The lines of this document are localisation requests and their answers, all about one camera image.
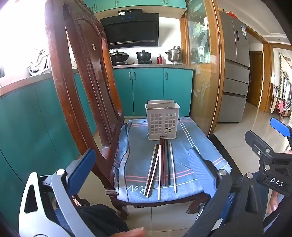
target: blue cushion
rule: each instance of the blue cushion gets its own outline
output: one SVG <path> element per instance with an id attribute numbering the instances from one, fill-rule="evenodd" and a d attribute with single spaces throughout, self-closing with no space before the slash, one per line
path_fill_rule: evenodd
<path id="1" fill-rule="evenodd" d="M 203 192 L 188 161 L 191 148 L 197 149 L 200 155 L 211 161 L 218 170 L 225 169 L 228 173 L 231 171 L 229 164 L 195 122 L 189 117 L 180 117 L 177 137 L 169 140 L 173 147 L 177 193 L 174 192 L 171 171 L 171 185 L 161 187 L 160 201 L 157 200 L 158 178 L 155 179 L 151 197 L 146 198 L 143 193 L 153 148 L 155 144 L 160 143 L 149 141 L 147 133 L 147 119 L 130 120 L 122 127 L 114 161 L 115 190 L 119 200 L 130 203 L 154 203 L 177 200 Z M 193 153 L 189 155 L 193 159 L 198 159 Z"/>

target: backsplash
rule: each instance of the backsplash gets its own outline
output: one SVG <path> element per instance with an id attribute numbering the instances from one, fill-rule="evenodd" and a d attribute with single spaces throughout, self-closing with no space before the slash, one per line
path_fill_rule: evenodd
<path id="1" fill-rule="evenodd" d="M 181 47 L 181 36 L 180 36 L 180 20 L 174 18 L 159 17 L 159 40 L 158 47 L 131 47 L 131 48 L 118 48 L 115 50 L 125 52 L 129 55 L 127 60 L 128 63 L 137 63 L 136 52 L 145 50 L 151 53 L 152 63 L 157 63 L 157 57 L 159 54 L 162 56 L 162 63 L 172 62 L 167 60 L 167 52 L 172 49 L 175 45 Z"/>

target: doorway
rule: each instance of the doorway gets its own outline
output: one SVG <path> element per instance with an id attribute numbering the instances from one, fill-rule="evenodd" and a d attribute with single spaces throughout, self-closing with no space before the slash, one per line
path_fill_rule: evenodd
<path id="1" fill-rule="evenodd" d="M 263 83 L 263 52 L 249 52 L 249 85 L 246 101 L 258 107 Z"/>

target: human hand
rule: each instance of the human hand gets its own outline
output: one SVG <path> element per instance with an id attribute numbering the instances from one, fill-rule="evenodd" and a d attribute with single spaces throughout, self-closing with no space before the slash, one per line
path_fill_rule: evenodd
<path id="1" fill-rule="evenodd" d="M 278 208 L 278 194 L 276 191 L 272 191 L 271 199 L 268 203 L 268 213 L 271 214 Z"/>
<path id="2" fill-rule="evenodd" d="M 145 237 L 146 231 L 144 230 L 144 227 L 136 228 L 133 230 L 129 230 L 127 232 L 120 232 L 111 235 L 110 237 Z"/>

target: teal cabinet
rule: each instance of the teal cabinet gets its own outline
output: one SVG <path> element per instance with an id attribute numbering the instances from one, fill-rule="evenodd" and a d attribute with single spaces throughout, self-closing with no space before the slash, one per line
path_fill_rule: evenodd
<path id="1" fill-rule="evenodd" d="M 132 69 L 114 70 L 114 81 L 124 116 L 134 116 Z"/>
<path id="2" fill-rule="evenodd" d="M 143 0 L 145 6 L 165 6 L 166 0 Z"/>
<path id="3" fill-rule="evenodd" d="M 185 0 L 165 0 L 165 6 L 187 9 Z"/>
<path id="4" fill-rule="evenodd" d="M 75 79 L 75 84 L 77 87 L 78 96 L 79 96 L 81 106 L 83 108 L 83 112 L 85 114 L 88 126 L 90 128 L 91 134 L 94 134 L 97 130 L 97 127 L 96 127 L 96 123 L 95 123 L 95 120 L 90 108 L 90 104 L 89 104 L 87 95 L 85 93 L 85 89 L 83 87 L 82 80 L 79 73 L 74 74 L 74 79 Z"/>
<path id="5" fill-rule="evenodd" d="M 49 175 L 66 168 L 46 130 L 35 85 L 1 98 L 0 111 L 0 150 L 22 182 L 34 171 Z"/>
<path id="6" fill-rule="evenodd" d="M 114 9 L 116 7 L 116 0 L 95 0 L 94 13 Z"/>
<path id="7" fill-rule="evenodd" d="M 0 211 L 8 224 L 18 232 L 18 219 L 24 183 L 17 177 L 0 151 Z"/>
<path id="8" fill-rule="evenodd" d="M 142 0 L 116 0 L 116 7 L 142 6 Z"/>
<path id="9" fill-rule="evenodd" d="M 93 12 L 95 0 L 84 0 L 84 3 L 91 9 Z"/>
<path id="10" fill-rule="evenodd" d="M 164 68 L 164 100 L 174 100 L 180 106 L 180 116 L 190 115 L 193 71 Z"/>
<path id="11" fill-rule="evenodd" d="M 163 68 L 133 68 L 135 116 L 146 116 L 148 100 L 163 100 Z"/>
<path id="12" fill-rule="evenodd" d="M 62 163 L 67 167 L 80 153 L 73 140 L 63 114 L 54 81 L 41 81 L 35 85 L 42 118 L 50 140 Z"/>

